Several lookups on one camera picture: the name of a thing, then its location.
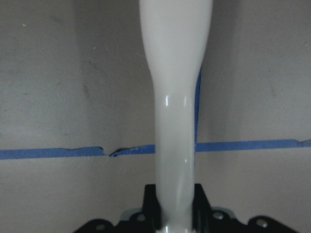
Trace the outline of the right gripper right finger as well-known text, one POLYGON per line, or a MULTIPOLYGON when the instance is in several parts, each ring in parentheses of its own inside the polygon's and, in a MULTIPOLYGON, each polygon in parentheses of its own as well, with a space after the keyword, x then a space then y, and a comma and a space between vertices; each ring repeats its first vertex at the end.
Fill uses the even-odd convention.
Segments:
POLYGON ((194 185, 192 228, 196 233, 212 232, 212 208, 201 184, 194 185))

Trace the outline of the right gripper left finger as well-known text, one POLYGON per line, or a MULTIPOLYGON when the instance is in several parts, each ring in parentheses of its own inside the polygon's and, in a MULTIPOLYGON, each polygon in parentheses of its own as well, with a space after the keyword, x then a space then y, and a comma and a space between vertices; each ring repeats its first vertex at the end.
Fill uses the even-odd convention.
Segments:
POLYGON ((151 233, 161 228, 161 208, 156 196, 156 185, 147 184, 144 188, 142 212, 147 218, 151 233))

